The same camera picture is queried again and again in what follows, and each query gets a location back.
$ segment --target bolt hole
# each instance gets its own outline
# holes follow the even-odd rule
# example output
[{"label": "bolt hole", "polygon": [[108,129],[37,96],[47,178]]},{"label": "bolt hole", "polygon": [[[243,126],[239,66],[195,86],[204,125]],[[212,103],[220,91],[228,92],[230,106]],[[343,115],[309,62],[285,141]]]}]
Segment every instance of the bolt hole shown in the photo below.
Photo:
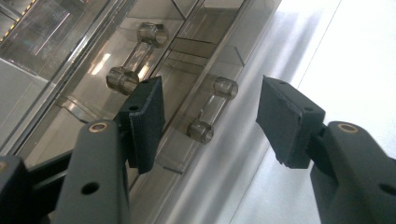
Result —
[{"label": "bolt hole", "polygon": [[386,193],[388,193],[392,196],[396,196],[396,188],[394,188],[393,186],[388,185],[388,184],[379,184],[379,187]]},{"label": "bolt hole", "polygon": [[139,106],[133,105],[133,106],[129,107],[129,109],[130,109],[130,110],[138,110],[138,109],[139,109]]},{"label": "bolt hole", "polygon": [[99,184],[96,182],[91,182],[82,187],[81,193],[85,195],[90,195],[95,193],[97,190],[99,190]]}]

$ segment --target white surface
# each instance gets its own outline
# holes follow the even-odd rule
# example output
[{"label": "white surface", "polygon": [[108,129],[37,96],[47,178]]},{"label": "white surface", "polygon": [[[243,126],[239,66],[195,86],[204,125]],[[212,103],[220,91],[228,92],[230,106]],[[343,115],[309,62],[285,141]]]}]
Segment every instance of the white surface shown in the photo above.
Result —
[{"label": "white surface", "polygon": [[[254,167],[264,147],[253,141],[260,136],[251,132],[256,116],[246,112],[257,111],[261,75],[299,88],[326,110],[326,123],[341,119],[365,128],[395,157],[395,6],[389,0],[282,1],[212,142],[193,159],[157,223],[320,223],[309,170],[280,165],[269,149],[254,178],[244,175],[252,174],[244,165]],[[235,147],[256,148],[256,157],[237,162]]]}]

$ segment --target metal screw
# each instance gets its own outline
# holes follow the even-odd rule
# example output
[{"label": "metal screw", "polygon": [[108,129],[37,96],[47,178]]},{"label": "metal screw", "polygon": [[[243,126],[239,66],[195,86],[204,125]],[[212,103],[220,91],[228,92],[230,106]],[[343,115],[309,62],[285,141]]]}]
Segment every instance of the metal screw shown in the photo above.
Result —
[{"label": "metal screw", "polygon": [[8,167],[8,164],[5,161],[0,161],[0,173],[4,172]]}]

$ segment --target hole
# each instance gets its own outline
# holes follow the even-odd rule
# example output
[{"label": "hole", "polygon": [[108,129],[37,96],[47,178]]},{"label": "hole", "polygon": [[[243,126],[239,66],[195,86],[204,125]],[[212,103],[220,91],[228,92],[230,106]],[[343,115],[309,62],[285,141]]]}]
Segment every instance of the hole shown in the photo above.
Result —
[{"label": "hole", "polygon": [[96,182],[91,182],[82,187],[81,193],[85,195],[90,195],[95,193],[97,190],[99,190],[99,184]]},{"label": "hole", "polygon": [[387,184],[379,184],[379,187],[386,193],[392,196],[396,196],[396,188],[394,188],[393,186]]},{"label": "hole", "polygon": [[105,127],[106,127],[105,124],[96,124],[92,126],[94,130],[101,130],[104,129]]},{"label": "hole", "polygon": [[106,123],[95,123],[95,124],[91,125],[90,132],[99,133],[99,132],[104,131],[106,128],[107,128]]},{"label": "hole", "polygon": [[133,106],[129,107],[129,109],[130,109],[130,110],[138,110],[138,109],[139,109],[139,106],[133,105]]},{"label": "hole", "polygon": [[341,131],[343,131],[345,133],[357,133],[358,132],[358,129],[355,126],[352,126],[350,124],[341,123],[341,124],[338,124],[338,128],[341,129]]}]

